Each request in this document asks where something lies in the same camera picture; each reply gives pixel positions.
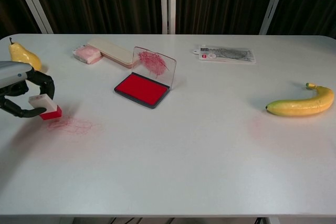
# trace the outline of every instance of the red ink marks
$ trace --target red ink marks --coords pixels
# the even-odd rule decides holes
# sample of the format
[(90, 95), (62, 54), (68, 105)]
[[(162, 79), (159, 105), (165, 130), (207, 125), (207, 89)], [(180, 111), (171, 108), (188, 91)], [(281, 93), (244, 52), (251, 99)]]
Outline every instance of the red ink marks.
[(162, 57), (154, 52), (143, 51), (138, 53), (140, 62), (157, 76), (162, 75), (167, 68)]
[(90, 121), (64, 116), (48, 124), (49, 131), (61, 130), (74, 135), (85, 135), (96, 126)]

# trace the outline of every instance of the white table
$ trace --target white table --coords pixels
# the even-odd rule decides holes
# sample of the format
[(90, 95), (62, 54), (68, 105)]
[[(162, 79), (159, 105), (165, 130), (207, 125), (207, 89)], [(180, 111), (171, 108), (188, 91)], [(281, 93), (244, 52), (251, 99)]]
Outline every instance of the white table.
[[(283, 118), (265, 105), (336, 90), (336, 41), (321, 36), (13, 35), (40, 56), (72, 125), (0, 111), (0, 215), (333, 216), (336, 107)], [(154, 110), (113, 92), (130, 70), (71, 51), (92, 37), (177, 60)], [(0, 60), (10, 60), (8, 38)], [(256, 65), (201, 62), (197, 44), (251, 48)], [(30, 108), (27, 98), (14, 98)]]

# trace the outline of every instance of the red ink pad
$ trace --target red ink pad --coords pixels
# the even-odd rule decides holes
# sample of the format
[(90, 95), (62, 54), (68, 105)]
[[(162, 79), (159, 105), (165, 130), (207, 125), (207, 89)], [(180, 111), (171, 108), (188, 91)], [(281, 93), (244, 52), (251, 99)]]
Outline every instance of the red ink pad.
[(135, 47), (132, 73), (114, 91), (123, 97), (155, 108), (173, 84), (176, 60), (157, 52)]
[(134, 102), (153, 109), (168, 94), (169, 87), (137, 73), (131, 73), (114, 90)]

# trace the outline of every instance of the clear plastic lid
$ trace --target clear plastic lid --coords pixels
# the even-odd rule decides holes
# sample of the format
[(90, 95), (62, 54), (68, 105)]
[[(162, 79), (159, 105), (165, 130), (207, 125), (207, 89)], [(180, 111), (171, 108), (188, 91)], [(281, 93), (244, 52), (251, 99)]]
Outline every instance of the clear plastic lid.
[(176, 60), (158, 52), (135, 47), (133, 52), (132, 72), (140, 74), (153, 81), (173, 85)]

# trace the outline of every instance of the curtain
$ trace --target curtain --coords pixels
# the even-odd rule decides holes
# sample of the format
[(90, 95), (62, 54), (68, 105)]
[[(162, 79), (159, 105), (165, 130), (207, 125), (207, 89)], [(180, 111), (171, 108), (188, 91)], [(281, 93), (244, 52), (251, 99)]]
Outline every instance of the curtain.
[(176, 0), (177, 34), (259, 34), (269, 0)]
[(40, 0), (54, 33), (160, 34), (161, 0)]
[(336, 0), (280, 0), (268, 34), (336, 38)]
[(0, 39), (17, 33), (40, 33), (25, 0), (0, 0)]

